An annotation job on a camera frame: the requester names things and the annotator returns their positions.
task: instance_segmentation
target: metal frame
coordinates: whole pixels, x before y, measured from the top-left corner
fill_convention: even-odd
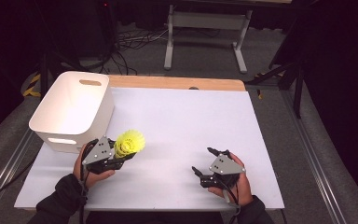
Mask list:
[[[226,29],[240,30],[238,41],[232,44],[237,63],[241,73],[247,73],[247,68],[243,60],[241,47],[249,22],[252,17],[252,10],[247,10],[246,15],[222,15],[209,13],[190,13],[176,12],[173,5],[170,5],[168,15],[168,42],[165,52],[164,69],[170,70],[172,67],[173,55],[173,27],[193,27],[193,28],[210,28],[210,29]]]
[[[24,157],[25,153],[28,150],[30,143],[34,140],[35,134],[32,130],[27,129],[24,136],[20,140],[19,144],[17,145],[16,149],[14,150],[12,156],[7,162],[7,165],[2,170],[0,174],[0,188],[2,188],[5,184],[10,182],[13,178],[14,174],[16,174],[17,169],[20,166],[22,158]],[[0,200],[4,194],[4,190],[0,193]]]
[[[289,91],[281,91],[282,98],[284,103],[289,111],[292,121],[296,125],[296,129],[298,131],[299,136],[303,142],[303,147],[305,149],[304,153],[306,159],[310,165],[310,169],[312,170],[313,176],[315,177],[316,183],[319,187],[319,191],[321,192],[324,202],[326,204],[327,210],[330,214],[332,221],[336,224],[346,224],[344,215],[339,207],[336,196],[331,188],[330,181],[328,180],[326,174],[324,173],[324,168],[319,163],[319,159],[313,149],[312,143],[310,142],[309,135],[305,130],[305,127],[301,121],[296,116],[296,113],[291,108],[291,104],[293,102],[292,97]]]

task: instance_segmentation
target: equipment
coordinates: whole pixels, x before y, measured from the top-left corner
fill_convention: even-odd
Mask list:
[[[226,202],[237,207],[238,209],[238,199],[231,189],[237,184],[237,181],[240,178],[240,173],[246,173],[245,168],[241,167],[234,160],[232,160],[228,150],[218,151],[214,148],[208,147],[208,151],[217,157],[209,167],[209,170],[213,172],[213,175],[204,175],[193,166],[192,169],[195,175],[200,178],[200,184],[203,188],[217,187],[222,189]],[[227,193],[231,195],[234,203],[230,202]]]
[[[132,159],[145,147],[145,139],[141,133],[129,130],[117,138],[117,141],[103,136],[86,144],[82,155],[82,164],[94,174],[107,170],[119,170],[124,161]]]

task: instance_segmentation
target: black cable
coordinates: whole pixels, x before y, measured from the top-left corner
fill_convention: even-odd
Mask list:
[[[101,70],[100,70],[99,74],[101,74],[103,70],[104,70],[104,65],[101,66]]]
[[[80,182],[83,185],[82,186],[82,192],[81,192],[81,196],[86,197],[87,196],[87,187],[86,187],[86,181],[87,178],[89,177],[89,173],[87,173],[86,178],[84,178],[84,167],[82,164],[82,161],[84,159],[86,159],[86,156],[89,155],[90,151],[92,150],[92,148],[94,147],[94,145],[92,144],[93,141],[88,142],[83,150],[83,153],[81,154],[81,161],[80,161]],[[81,204],[79,207],[79,224],[83,224],[84,223],[84,205],[85,204]]]
[[[121,57],[121,59],[123,59],[124,64],[126,65],[126,71],[127,71],[126,75],[128,75],[129,74],[129,67],[127,66],[126,60],[124,59],[123,55],[120,52],[118,52],[117,54]]]
[[[128,34],[127,36],[123,36],[122,38],[120,38],[120,39],[118,40],[118,42],[125,42],[125,43],[127,43],[127,42],[130,41],[130,43],[132,43],[133,40],[136,40],[136,39],[139,39],[139,38],[141,38],[141,40],[143,40],[143,39],[145,39],[147,36],[149,36],[149,35],[151,35],[151,34],[153,34],[153,33],[147,32],[147,33],[145,33],[145,34],[142,34],[142,32],[139,32],[139,33],[136,34],[136,35]]]
[[[103,68],[103,70],[105,71],[105,73],[107,74],[107,75],[109,75],[109,68],[108,68],[108,70],[106,70],[106,68]]]
[[[287,224],[286,215],[283,212],[283,209],[281,209],[282,217],[283,217],[283,223]]]
[[[123,55],[121,55],[119,52],[118,52],[117,54],[119,54],[119,56],[123,59],[123,61],[124,61],[125,64],[126,64],[126,65],[123,65],[123,64],[119,63],[118,61],[116,61],[116,60],[113,58],[113,56],[111,56],[113,62],[116,64],[118,70],[120,71],[120,74],[122,75],[121,69],[120,69],[120,66],[122,66],[122,67],[125,67],[126,69],[130,69],[130,70],[134,71],[134,72],[135,72],[135,75],[138,76],[138,71],[136,71],[135,69],[133,69],[133,68],[127,66],[127,63],[126,63],[126,61],[125,61]]]
[[[235,184],[235,188],[237,189],[237,196],[238,196],[237,206],[238,206],[238,208],[237,208],[237,213],[236,213],[234,216],[232,216],[231,220],[229,221],[229,224],[234,223],[235,219],[237,218],[238,214],[239,214],[240,211],[241,211],[241,207],[240,207],[240,194],[238,193],[238,185],[237,185],[237,183]]]
[[[133,32],[138,32],[135,35],[135,36],[137,36],[137,35],[141,34],[142,32],[148,32],[148,31],[146,31],[146,30],[131,30],[131,31],[119,32],[118,35],[128,35],[129,37],[131,37],[131,33],[133,33]]]
[[[158,32],[164,31],[162,34],[159,34],[158,37],[151,39],[154,35],[156,35]],[[168,30],[163,29],[163,30],[156,30],[154,32],[148,32],[145,35],[137,35],[136,37],[131,37],[131,35],[128,38],[122,38],[118,41],[118,43],[120,44],[120,42],[124,42],[124,44],[120,44],[121,48],[120,51],[124,51],[126,49],[141,49],[144,46],[146,46],[147,44],[158,40],[162,35],[164,35]],[[132,43],[133,42],[139,42],[136,46],[133,46]]]
[[[37,154],[34,156],[34,158],[19,172],[18,175],[16,175],[14,178],[12,178],[9,182],[7,182],[2,188],[0,188],[0,192],[7,187],[9,187],[11,184],[13,184],[24,172],[34,163],[34,160],[36,160]]]
[[[118,33],[118,39],[117,39],[117,41],[120,41],[120,40],[125,39],[125,38],[130,38],[130,37],[131,37],[130,32]]]
[[[135,32],[135,31],[138,31],[138,33],[136,35],[132,35],[131,32]],[[153,35],[158,31],[160,31],[160,30],[156,30],[156,31],[153,31],[153,32],[146,31],[146,30],[134,30],[134,31],[129,31],[129,32],[123,32],[121,34],[123,34],[124,36],[121,36],[118,39],[118,41],[125,41],[126,39],[129,39],[129,38],[138,38],[138,37],[141,37],[141,36],[145,37],[145,36],[148,36],[148,35]]]
[[[116,60],[113,58],[113,56],[110,56],[110,57],[112,58],[112,61],[116,64],[118,72],[120,72],[120,74],[123,75],[123,73],[121,72],[121,69],[120,69],[121,64],[116,62]]]
[[[234,216],[231,217],[231,220],[229,221],[229,224],[234,223],[235,219],[237,218],[237,215],[240,213],[241,211],[241,207],[239,204],[239,198],[235,197],[234,193],[231,191],[231,189],[225,184],[223,183],[223,181],[221,181],[219,178],[216,178],[217,182],[219,182],[219,184],[221,184],[225,190],[228,191],[228,193],[231,195],[232,199],[234,200],[235,204],[237,205],[237,209],[236,209],[236,214]]]

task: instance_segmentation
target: metal stand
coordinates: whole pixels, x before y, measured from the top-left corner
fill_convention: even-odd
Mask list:
[[[254,80],[244,82],[245,85],[257,85],[262,81],[265,81],[271,77],[275,77],[280,73],[284,72],[282,79],[278,83],[280,90],[288,90],[294,80],[296,79],[296,88],[295,88],[295,99],[293,102],[293,109],[295,110],[296,116],[298,119],[301,119],[300,116],[300,103],[301,103],[301,93],[302,86],[304,81],[304,74],[301,71],[300,63],[287,63],[282,66],[279,66],[261,77],[257,77]]]
[[[246,65],[243,60],[241,47],[246,31],[248,30],[249,22],[252,17],[252,10],[247,10],[246,15],[222,15],[222,14],[208,14],[208,13],[190,13],[190,12],[175,12],[173,6],[170,5],[170,12],[168,16],[168,42],[165,53],[164,69],[170,70],[172,67],[173,55],[173,27],[193,27],[193,28],[210,28],[210,29],[226,29],[226,30],[240,30],[240,35],[237,42],[232,44],[235,56],[237,58],[238,66],[241,73],[247,73]]]

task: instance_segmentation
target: white tabletop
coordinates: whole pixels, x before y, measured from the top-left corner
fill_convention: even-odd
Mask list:
[[[115,175],[89,191],[88,210],[161,211],[232,209],[200,186],[191,166],[205,175],[215,156],[229,149],[245,163],[252,193],[267,209],[284,208],[282,195],[246,91],[112,88],[115,110],[106,136],[135,129],[146,145]],[[15,207],[34,209],[72,173],[77,154],[44,144]]]

